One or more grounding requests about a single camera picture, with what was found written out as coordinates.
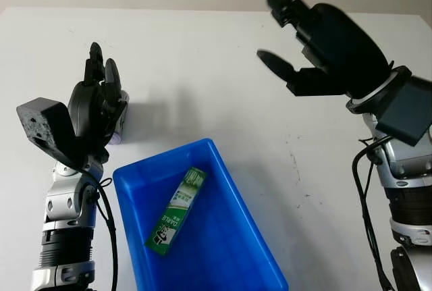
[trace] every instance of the blue container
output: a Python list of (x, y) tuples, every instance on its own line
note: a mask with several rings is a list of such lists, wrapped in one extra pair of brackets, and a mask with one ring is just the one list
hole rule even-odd
[[(162, 257), (144, 242), (191, 166), (208, 176)], [(212, 140), (121, 167), (113, 177), (139, 291), (288, 290)]]

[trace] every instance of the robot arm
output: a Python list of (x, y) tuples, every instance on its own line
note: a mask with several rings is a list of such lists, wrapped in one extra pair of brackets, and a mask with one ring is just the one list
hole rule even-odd
[[(309, 9), (301, 0), (267, 3), (280, 26), (294, 27), (315, 68), (297, 72), (260, 50), (257, 55), (266, 66), (296, 96), (347, 95), (346, 107), (364, 114), (375, 140), (393, 137), (368, 156), (377, 165), (390, 201), (391, 229), (402, 245), (391, 252), (396, 283), (399, 290), (432, 290), (432, 83), (412, 76), (405, 66), (393, 68), (372, 39), (334, 6), (320, 3)], [(383, 290), (393, 290), (379, 253), (375, 260)]]
[(126, 116), (114, 60), (104, 67), (100, 46), (93, 43), (84, 81), (77, 83), (68, 108), (37, 98), (17, 107), (28, 139), (57, 160), (45, 202), (40, 265), (32, 291), (85, 291), (95, 279), (91, 241), (101, 196), (113, 247), (113, 286), (117, 284), (115, 226), (107, 196), (99, 184), (109, 154), (105, 145)]

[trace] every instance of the black wire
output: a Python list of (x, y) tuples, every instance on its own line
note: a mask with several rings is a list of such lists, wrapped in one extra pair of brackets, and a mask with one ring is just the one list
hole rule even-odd
[(373, 163), (371, 162), (371, 166), (369, 166), (369, 173), (367, 174), (366, 188), (364, 188), (365, 198), (367, 197), (367, 190), (369, 189), (369, 183), (371, 183), (372, 170), (373, 170)]
[(358, 141), (362, 142), (366, 146), (369, 146), (369, 144), (367, 142), (371, 141), (371, 140), (373, 140), (373, 137), (370, 137), (370, 138), (367, 138), (367, 139), (358, 139)]
[(394, 291), (392, 285), (390, 284), (390, 281), (388, 280), (387, 276), (385, 275), (385, 272), (383, 270), (383, 265), (381, 263), (381, 257), (379, 256), (379, 249), (377, 244), (377, 239), (375, 237), (375, 232), (373, 231), (373, 225), (371, 221), (371, 216), (369, 215), (369, 210), (366, 203), (366, 194), (363, 192), (362, 184), (360, 181), (360, 177), (358, 176), (358, 162), (360, 159), (365, 156), (369, 151), (372, 151), (373, 149), (385, 144), (387, 141), (391, 140), (391, 136), (385, 136), (374, 143), (366, 146), (364, 149), (362, 149), (361, 152), (359, 152), (352, 161), (352, 175), (354, 176), (354, 181), (356, 183), (358, 195), (360, 197), (360, 203), (362, 206), (362, 214), (363, 214), (363, 221), (364, 228), (366, 230), (366, 236), (369, 243), (369, 246), (371, 247), (372, 255), (375, 260), (375, 264), (377, 266), (377, 273), (379, 278), (379, 283), (381, 284), (381, 287), (384, 291)]
[(99, 183), (101, 185), (101, 187), (106, 188), (108, 185), (110, 185), (113, 182), (112, 178), (105, 178), (101, 183)]
[(111, 211), (111, 206), (109, 205), (107, 194), (105, 193), (105, 191), (103, 190), (103, 186), (101, 185), (103, 182), (111, 180), (105, 186), (110, 185), (112, 179), (106, 178), (101, 183), (99, 183), (99, 180), (97, 180), (91, 173), (87, 171), (83, 171), (82, 169), (79, 169), (78, 171), (84, 175), (89, 175), (92, 178), (93, 180), (92, 185), (101, 194), (103, 204), (105, 206), (105, 209), (107, 210), (107, 216), (105, 216), (105, 214), (102, 212), (101, 206), (99, 205), (98, 202), (96, 202), (96, 206), (98, 207), (103, 219), (105, 220), (105, 223), (107, 224), (109, 237), (111, 239), (111, 252), (113, 253), (113, 281), (111, 285), (111, 291), (115, 291), (117, 289), (117, 279), (118, 279), (118, 271), (119, 271), (118, 254), (117, 254), (117, 236), (115, 235), (115, 223), (114, 223), (113, 212)]

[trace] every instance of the toothpaste box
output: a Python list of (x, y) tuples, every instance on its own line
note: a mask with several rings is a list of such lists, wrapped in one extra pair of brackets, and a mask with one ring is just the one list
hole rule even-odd
[(174, 193), (165, 212), (144, 243), (160, 255), (165, 255), (202, 188), (206, 173), (191, 167)]

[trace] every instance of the white table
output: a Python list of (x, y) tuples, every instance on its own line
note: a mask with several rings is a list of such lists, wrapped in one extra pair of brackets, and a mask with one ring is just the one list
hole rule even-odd
[[(417, 16), (352, 14), (388, 60), (432, 76), (432, 32)], [(295, 98), (255, 57), (275, 51), (308, 61), (290, 27), (268, 13), (11, 8), (0, 17), (2, 290), (27, 290), (37, 266), (53, 160), (31, 145), (16, 106), (35, 97), (67, 103), (83, 79), (91, 42), (117, 62), (130, 94), (124, 143), (108, 147), (115, 168), (199, 138), (212, 138), (292, 290), (378, 290), (350, 171), (370, 136), (346, 97)], [(365, 177), (367, 164), (361, 167)], [(118, 290), (136, 289), (122, 218)], [(374, 174), (369, 205), (383, 264), (396, 246)], [(96, 290), (109, 290), (107, 228), (97, 220)]]

